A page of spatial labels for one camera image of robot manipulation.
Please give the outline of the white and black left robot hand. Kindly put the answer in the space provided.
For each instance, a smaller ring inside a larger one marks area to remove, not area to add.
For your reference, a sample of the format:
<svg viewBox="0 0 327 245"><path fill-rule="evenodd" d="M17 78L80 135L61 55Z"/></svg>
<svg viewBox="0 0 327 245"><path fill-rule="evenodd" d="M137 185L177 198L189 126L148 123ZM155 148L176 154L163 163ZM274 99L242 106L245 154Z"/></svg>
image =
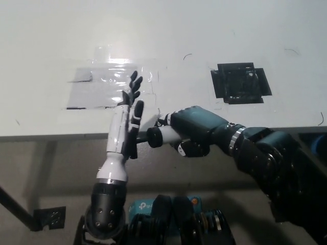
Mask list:
<svg viewBox="0 0 327 245"><path fill-rule="evenodd" d="M122 91L123 100L115 109L107 139L107 154L120 154L123 159L137 158L137 136L144 110L144 102L137 101L142 76L134 71L127 90Z"/></svg>

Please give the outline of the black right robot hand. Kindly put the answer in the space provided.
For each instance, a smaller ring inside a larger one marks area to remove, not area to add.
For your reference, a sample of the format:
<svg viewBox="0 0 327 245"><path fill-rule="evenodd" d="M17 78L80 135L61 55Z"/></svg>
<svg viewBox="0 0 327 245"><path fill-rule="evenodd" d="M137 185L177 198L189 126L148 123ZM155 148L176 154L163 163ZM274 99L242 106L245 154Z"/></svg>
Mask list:
<svg viewBox="0 0 327 245"><path fill-rule="evenodd" d="M191 106L160 117L147 130L147 137L150 147L170 144L184 157L204 157L211 145L232 156L236 141L245 129L202 107Z"/></svg>

